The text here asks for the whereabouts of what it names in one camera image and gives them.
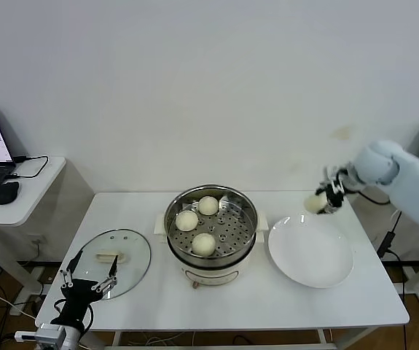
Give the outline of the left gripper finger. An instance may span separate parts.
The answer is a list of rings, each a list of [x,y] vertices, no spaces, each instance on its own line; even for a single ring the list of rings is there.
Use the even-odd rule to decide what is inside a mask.
[[[119,256],[116,255],[108,272],[108,276],[101,282],[94,285],[91,290],[97,293],[107,293],[117,284],[117,261]]]
[[[79,250],[77,254],[69,261],[64,269],[60,269],[60,274],[63,277],[62,288],[73,287],[73,274],[81,259],[83,250]]]

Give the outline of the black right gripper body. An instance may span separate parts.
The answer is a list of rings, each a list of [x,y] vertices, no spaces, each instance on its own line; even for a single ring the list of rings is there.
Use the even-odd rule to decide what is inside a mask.
[[[357,176],[353,166],[326,167],[325,180],[333,188],[333,193],[326,195],[326,206],[342,208],[345,196],[357,193]]]

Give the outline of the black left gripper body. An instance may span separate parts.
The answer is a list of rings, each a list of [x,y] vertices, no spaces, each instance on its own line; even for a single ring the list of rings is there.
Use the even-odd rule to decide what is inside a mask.
[[[61,287],[63,298],[54,305],[62,304],[62,309],[50,324],[83,325],[88,306],[102,298],[102,293],[93,288],[96,284],[96,281],[73,279],[71,287]]]

